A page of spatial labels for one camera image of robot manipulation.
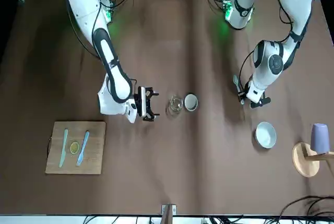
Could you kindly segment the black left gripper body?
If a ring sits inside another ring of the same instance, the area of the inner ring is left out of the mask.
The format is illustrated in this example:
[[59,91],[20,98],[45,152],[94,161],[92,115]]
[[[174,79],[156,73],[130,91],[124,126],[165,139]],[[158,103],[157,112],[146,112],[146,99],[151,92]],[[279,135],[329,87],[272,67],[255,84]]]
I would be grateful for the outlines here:
[[255,109],[258,107],[263,107],[266,104],[269,104],[271,102],[271,99],[269,97],[261,98],[259,102],[251,102],[250,107],[251,109]]

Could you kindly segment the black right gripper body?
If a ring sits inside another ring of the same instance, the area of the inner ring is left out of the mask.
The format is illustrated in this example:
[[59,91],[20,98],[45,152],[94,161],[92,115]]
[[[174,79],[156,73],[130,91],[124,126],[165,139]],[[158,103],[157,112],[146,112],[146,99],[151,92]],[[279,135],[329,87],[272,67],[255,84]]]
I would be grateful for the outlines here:
[[148,99],[146,96],[146,88],[143,87],[142,88],[142,119],[144,121],[148,121],[148,117],[147,117],[147,106],[148,106]]

